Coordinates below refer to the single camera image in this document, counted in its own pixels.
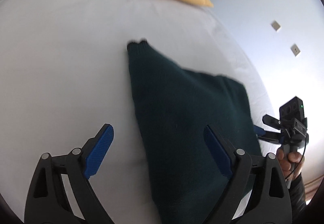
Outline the person's right hand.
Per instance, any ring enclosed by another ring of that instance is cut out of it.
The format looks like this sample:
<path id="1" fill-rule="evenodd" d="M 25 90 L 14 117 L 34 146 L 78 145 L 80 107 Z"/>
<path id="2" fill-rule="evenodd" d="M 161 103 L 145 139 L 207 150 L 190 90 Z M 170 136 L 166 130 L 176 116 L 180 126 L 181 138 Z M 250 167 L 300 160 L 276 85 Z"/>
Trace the person's right hand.
<path id="1" fill-rule="evenodd" d="M 303 157 L 299 152 L 291 152 L 288 155 L 285 155 L 283 149 L 279 148 L 276 152 L 276 157 L 283 175 L 287 180 L 293 181 L 301 174 L 305 157 Z"/>

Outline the person's right forearm sleeve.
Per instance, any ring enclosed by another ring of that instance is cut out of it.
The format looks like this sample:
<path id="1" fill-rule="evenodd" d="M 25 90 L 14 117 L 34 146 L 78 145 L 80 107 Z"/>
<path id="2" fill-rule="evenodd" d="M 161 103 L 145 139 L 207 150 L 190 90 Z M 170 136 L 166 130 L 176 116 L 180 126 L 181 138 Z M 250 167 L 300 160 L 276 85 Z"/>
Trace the person's right forearm sleeve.
<path id="1" fill-rule="evenodd" d="M 301 174 L 291 182 L 289 196 L 292 207 L 292 220 L 295 221 L 306 207 L 305 187 Z"/>

